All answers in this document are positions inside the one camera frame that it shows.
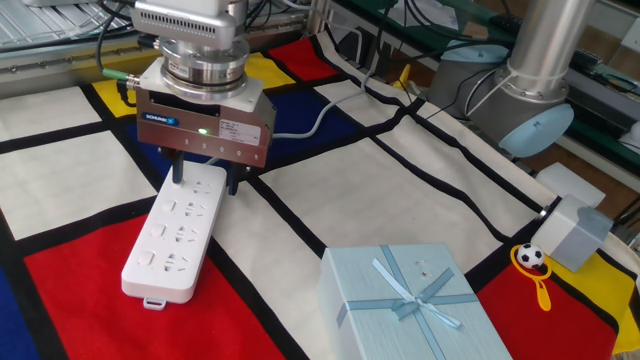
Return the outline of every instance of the light blue gift box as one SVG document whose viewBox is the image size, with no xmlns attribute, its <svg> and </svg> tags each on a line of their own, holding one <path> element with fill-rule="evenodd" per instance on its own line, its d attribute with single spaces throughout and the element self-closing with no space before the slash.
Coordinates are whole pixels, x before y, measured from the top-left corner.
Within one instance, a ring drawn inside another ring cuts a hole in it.
<svg viewBox="0 0 640 360">
<path fill-rule="evenodd" d="M 340 360 L 511 359 L 444 244 L 328 248 L 321 267 Z"/>
</svg>

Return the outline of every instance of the metal cylinder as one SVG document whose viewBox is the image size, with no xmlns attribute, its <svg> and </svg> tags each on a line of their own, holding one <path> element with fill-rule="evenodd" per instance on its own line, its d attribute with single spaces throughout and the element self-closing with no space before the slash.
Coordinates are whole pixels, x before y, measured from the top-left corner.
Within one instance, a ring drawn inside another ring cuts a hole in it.
<svg viewBox="0 0 640 360">
<path fill-rule="evenodd" d="M 249 59 L 249 45 L 236 39 L 229 50 L 161 39 L 165 68 L 174 77 L 200 86 L 226 86 L 240 80 Z"/>
<path fill-rule="evenodd" d="M 532 0 L 509 65 L 510 81 L 528 94 L 556 93 L 595 0 Z"/>
</svg>

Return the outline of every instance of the ribbon bow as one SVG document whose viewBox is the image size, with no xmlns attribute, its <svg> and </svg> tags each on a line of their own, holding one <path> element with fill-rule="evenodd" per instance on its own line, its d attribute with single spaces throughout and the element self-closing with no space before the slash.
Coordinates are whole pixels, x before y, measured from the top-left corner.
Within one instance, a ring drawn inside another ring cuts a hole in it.
<svg viewBox="0 0 640 360">
<path fill-rule="evenodd" d="M 440 345 L 438 345 L 438 341 L 436 340 L 435 336 L 431 332 L 431 329 L 429 328 L 429 325 L 427 324 L 427 320 L 424 318 L 422 312 L 419 311 L 420 307 L 422 306 L 432 312 L 445 324 L 453 328 L 458 328 L 461 325 L 460 321 L 450 315 L 441 312 L 434 305 L 475 302 L 478 301 L 478 298 L 475 294 L 435 296 L 435 294 L 440 291 L 440 289 L 453 277 L 453 271 L 451 271 L 450 268 L 447 268 L 436 279 L 436 281 L 427 286 L 427 288 L 424 289 L 424 291 L 422 291 L 420 295 L 418 295 L 418 297 L 414 297 L 413 295 L 411 295 L 411 293 L 409 293 L 409 286 L 404 280 L 404 277 L 400 272 L 400 268 L 398 267 L 398 263 L 394 259 L 389 247 L 386 245 L 382 245 L 380 248 L 382 249 L 385 258 L 387 259 L 387 263 L 389 263 L 389 267 L 391 268 L 391 272 L 393 273 L 393 275 L 391 275 L 387 271 L 387 269 L 382 266 L 378 259 L 373 260 L 373 266 L 396 290 L 396 292 L 398 292 L 398 294 L 402 296 L 402 299 L 347 301 L 342 305 L 338 313 L 338 317 L 336 319 L 338 328 L 342 326 L 342 323 L 347 317 L 347 313 L 352 310 L 391 309 L 393 310 L 393 313 L 396 314 L 398 319 L 402 319 L 409 314 L 413 314 L 436 359 L 446 360 L 444 353 L 440 348 Z"/>
<path fill-rule="evenodd" d="M 440 274 L 436 281 L 427 286 L 427 288 L 424 289 L 424 291 L 422 291 L 420 295 L 418 295 L 418 297 L 414 297 L 409 293 L 409 291 L 406 290 L 408 288 L 406 283 L 404 284 L 404 286 L 401 285 L 398 280 L 396 280 L 387 271 L 387 269 L 382 266 L 378 259 L 373 259 L 373 266 L 376 268 L 376 270 L 378 270 L 380 275 L 384 277 L 389 285 L 391 285 L 391 287 L 393 287 L 393 289 L 404 298 L 404 301 L 397 300 L 391 306 L 391 310 L 393 310 L 393 313 L 396 314 L 398 319 L 402 319 L 405 316 L 418 311 L 420 306 L 423 306 L 427 310 L 431 311 L 435 316 L 437 316 L 438 319 L 442 320 L 442 322 L 455 329 L 459 328 L 460 325 L 462 325 L 462 323 L 458 319 L 454 318 L 451 315 L 443 313 L 442 311 L 438 310 L 433 304 L 429 303 L 429 299 L 431 299 L 433 295 L 435 295 L 453 277 L 453 271 L 451 271 L 450 268 L 447 268 L 442 274 Z"/>
</svg>

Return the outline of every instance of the power outlet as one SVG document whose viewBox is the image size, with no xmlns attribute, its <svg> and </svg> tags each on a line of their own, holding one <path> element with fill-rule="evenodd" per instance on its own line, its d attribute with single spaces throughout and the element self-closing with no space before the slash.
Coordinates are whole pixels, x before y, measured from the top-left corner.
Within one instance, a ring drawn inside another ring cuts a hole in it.
<svg viewBox="0 0 640 360">
<path fill-rule="evenodd" d="M 185 161 L 176 185 L 169 171 L 122 270 L 125 294 L 153 309 L 191 299 L 226 180 L 222 168 Z"/>
</svg>

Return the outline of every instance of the soccer ball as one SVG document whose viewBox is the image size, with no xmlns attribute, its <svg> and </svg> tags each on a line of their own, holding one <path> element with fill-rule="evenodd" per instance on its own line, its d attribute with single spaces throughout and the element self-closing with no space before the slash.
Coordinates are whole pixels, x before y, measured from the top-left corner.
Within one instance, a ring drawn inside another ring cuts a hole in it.
<svg viewBox="0 0 640 360">
<path fill-rule="evenodd" d="M 516 259 L 527 269 L 537 269 L 544 264 L 544 251 L 537 245 L 524 244 L 518 249 Z"/>
</svg>

